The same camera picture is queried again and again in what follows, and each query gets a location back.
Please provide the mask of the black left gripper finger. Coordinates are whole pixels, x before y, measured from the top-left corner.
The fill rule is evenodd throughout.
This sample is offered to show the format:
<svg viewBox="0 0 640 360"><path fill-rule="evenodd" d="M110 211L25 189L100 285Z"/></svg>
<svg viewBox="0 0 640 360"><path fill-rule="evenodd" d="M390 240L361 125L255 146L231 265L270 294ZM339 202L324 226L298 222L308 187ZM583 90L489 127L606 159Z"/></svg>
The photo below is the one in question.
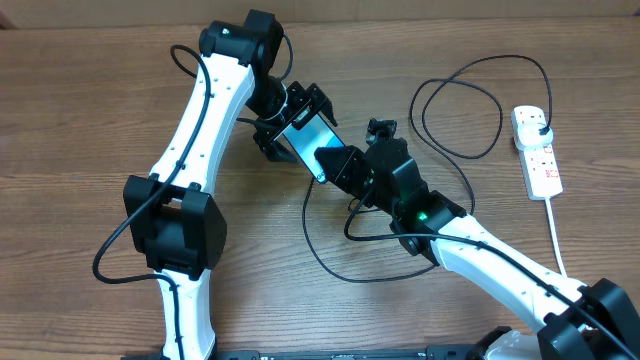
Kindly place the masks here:
<svg viewBox="0 0 640 360"><path fill-rule="evenodd" d="M312 109L315 112L321 112L326 120L328 120L334 127L337 127L338 122L334 116L333 104L329 97L316 83L312 83L307 88L307 91L311 99Z"/></svg>
<svg viewBox="0 0 640 360"><path fill-rule="evenodd" d="M277 140L268 141L267 139L262 139L259 141L259 148L265 157L271 162L292 164L296 164L298 162L296 156Z"/></svg>

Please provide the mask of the Samsung Galaxy smartphone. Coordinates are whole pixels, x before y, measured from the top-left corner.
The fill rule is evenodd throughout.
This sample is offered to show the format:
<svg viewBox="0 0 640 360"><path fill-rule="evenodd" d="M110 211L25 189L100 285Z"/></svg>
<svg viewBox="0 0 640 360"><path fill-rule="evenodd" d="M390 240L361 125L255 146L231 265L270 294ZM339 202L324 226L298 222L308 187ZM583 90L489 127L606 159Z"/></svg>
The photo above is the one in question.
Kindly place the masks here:
<svg viewBox="0 0 640 360"><path fill-rule="evenodd" d="M298 157L321 184L327 182L325 172L316 160L315 151L321 147L342 147L344 143L320 115L316 114L302 129L297 130L289 125L284 138L292 146Z"/></svg>

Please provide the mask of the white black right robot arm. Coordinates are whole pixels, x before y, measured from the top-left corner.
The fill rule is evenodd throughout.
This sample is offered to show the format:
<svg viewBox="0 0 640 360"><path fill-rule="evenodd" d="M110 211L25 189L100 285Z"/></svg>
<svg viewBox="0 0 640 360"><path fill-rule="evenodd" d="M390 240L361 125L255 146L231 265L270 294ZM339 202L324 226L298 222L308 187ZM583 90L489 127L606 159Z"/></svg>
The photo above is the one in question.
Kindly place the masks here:
<svg viewBox="0 0 640 360"><path fill-rule="evenodd" d="M482 359L636 359L639 314L626 292L603 278L588 286L528 258L488 232L463 207L428 188L403 139L313 151L325 178L391 217L380 240L461 275L532 331L495 332Z"/></svg>

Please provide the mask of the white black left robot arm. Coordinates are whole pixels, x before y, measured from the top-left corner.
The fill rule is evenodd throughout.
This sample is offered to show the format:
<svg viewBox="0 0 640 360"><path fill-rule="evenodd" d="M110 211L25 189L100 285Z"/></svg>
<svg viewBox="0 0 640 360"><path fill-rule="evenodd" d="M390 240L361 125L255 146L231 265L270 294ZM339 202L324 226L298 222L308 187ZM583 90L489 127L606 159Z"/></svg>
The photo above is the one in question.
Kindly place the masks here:
<svg viewBox="0 0 640 360"><path fill-rule="evenodd" d="M329 98L316 85L285 84L271 74L289 38L276 17L251 10L243 24L215 21L193 51L194 88L163 155L144 177L131 176L123 199L147 278L161 289L163 359L209 359L216 349L210 277L221 258L227 224L214 200L219 166L243 109L261 152L274 162L302 162L318 182L320 148L337 147Z"/></svg>

